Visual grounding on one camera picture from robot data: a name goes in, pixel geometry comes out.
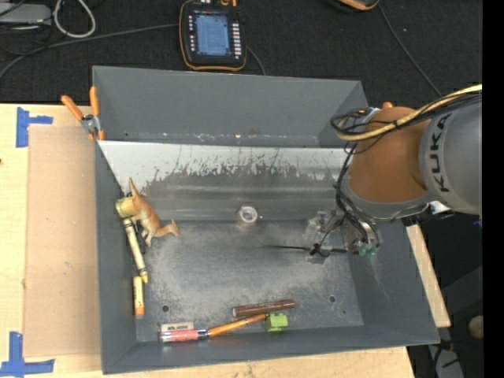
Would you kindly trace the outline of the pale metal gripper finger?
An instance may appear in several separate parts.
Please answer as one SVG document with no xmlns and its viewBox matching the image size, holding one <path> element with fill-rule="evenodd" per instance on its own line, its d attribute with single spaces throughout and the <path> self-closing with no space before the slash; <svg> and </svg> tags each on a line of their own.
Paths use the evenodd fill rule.
<svg viewBox="0 0 504 378">
<path fill-rule="evenodd" d="M 322 247 L 337 247 L 337 233 L 339 227 L 331 228 L 327 232 L 319 230 L 316 226 L 308 226 L 304 231 L 304 243 L 307 246 L 320 244 Z"/>
<path fill-rule="evenodd" d="M 336 210 L 319 210 L 315 217 L 318 231 L 331 231 L 337 228 L 342 221 L 342 214 Z"/>
</svg>

